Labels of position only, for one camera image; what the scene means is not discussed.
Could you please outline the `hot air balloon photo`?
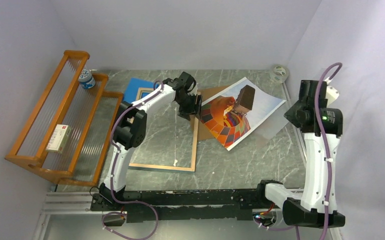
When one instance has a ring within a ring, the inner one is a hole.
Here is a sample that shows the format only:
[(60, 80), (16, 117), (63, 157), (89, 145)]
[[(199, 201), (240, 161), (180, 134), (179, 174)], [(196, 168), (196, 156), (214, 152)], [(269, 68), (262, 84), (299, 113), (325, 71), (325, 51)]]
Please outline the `hot air balloon photo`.
[(208, 102), (211, 102), (213, 119), (205, 125), (214, 138), (230, 151), (284, 105), (286, 100), (266, 93), (243, 77), (203, 102), (201, 113)]

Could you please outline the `blue wooden picture frame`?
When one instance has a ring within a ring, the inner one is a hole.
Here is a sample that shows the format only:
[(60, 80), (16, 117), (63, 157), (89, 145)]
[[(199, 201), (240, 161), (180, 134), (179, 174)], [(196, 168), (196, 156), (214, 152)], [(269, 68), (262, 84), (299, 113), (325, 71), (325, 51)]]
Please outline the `blue wooden picture frame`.
[(199, 121), (193, 115), (182, 118), (175, 97), (176, 92), (166, 86), (137, 101), (147, 123), (144, 140), (132, 154), (131, 169), (195, 172)]

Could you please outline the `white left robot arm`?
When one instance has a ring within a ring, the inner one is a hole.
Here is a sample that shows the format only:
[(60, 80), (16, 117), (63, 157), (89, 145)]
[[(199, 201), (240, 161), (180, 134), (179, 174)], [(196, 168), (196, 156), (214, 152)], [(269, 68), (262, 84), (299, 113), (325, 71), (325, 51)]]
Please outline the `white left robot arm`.
[(197, 92), (197, 82), (187, 72), (177, 78), (157, 81), (154, 90), (134, 102), (123, 101), (110, 132), (113, 147), (111, 167), (99, 195), (111, 210), (118, 210), (124, 203), (126, 176), (131, 157), (146, 137), (147, 119), (172, 102), (178, 105), (177, 115), (187, 121), (201, 112), (202, 96)]

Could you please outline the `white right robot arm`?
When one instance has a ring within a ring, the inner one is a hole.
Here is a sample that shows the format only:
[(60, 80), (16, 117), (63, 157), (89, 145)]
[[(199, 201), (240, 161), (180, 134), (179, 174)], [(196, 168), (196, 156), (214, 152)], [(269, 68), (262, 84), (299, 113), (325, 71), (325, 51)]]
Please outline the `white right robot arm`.
[(305, 184), (302, 195), (281, 182), (262, 180), (255, 194), (263, 208), (274, 203), (282, 210), (288, 226), (320, 228), (343, 227), (346, 217), (338, 211), (335, 193), (335, 159), (343, 134), (343, 113), (328, 108), (327, 83), (302, 80), (296, 103), (284, 117), (303, 134), (306, 150)]

